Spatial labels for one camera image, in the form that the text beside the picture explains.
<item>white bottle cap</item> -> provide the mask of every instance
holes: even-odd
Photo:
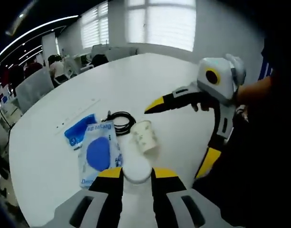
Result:
[[[151,176],[152,166],[142,155],[132,157],[123,164],[123,174],[125,178],[133,184],[141,184]]]

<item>white table surface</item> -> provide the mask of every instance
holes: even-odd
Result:
[[[195,113],[187,106],[145,115],[144,110],[195,80],[197,69],[162,55],[127,57],[78,75],[31,107],[11,130],[9,147],[14,191],[29,225],[47,223],[55,208],[80,190],[78,152],[63,133],[91,113],[100,120],[109,110],[127,111],[137,121],[150,120],[160,143],[152,165],[174,170],[191,187],[213,131],[213,111]],[[118,137],[123,154],[130,137]]]

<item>desk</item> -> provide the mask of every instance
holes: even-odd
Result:
[[[44,225],[55,208],[80,190],[78,152],[64,131],[82,117],[127,111],[137,121],[152,121],[160,143],[156,167],[174,170],[191,187],[213,132],[213,111],[184,107],[144,115],[158,97],[196,79],[197,65],[143,54],[113,61],[67,81],[35,103],[10,134],[10,171],[14,191],[30,226]],[[123,153],[130,135],[118,138]]]

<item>blue packaging bag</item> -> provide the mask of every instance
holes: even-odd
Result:
[[[113,121],[89,125],[78,156],[80,186],[89,188],[101,171],[122,163]]]
[[[74,150],[81,148],[87,126],[96,123],[95,114],[90,114],[64,132],[65,137]]]

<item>paper cup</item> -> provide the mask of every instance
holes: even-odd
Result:
[[[157,137],[152,129],[151,121],[149,120],[134,124],[131,127],[131,134],[142,154],[158,146]]]

